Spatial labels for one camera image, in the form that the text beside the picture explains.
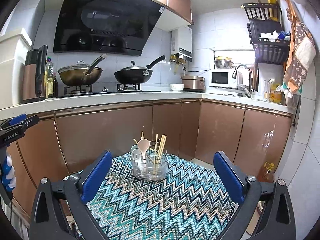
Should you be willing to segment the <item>blue white gloved left hand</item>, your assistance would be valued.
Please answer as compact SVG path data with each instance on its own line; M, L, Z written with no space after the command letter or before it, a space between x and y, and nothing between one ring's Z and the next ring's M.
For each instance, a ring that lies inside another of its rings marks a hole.
M7 192L12 192L16 187L15 168L12 164L12 157L9 153L6 153L2 167L2 184Z

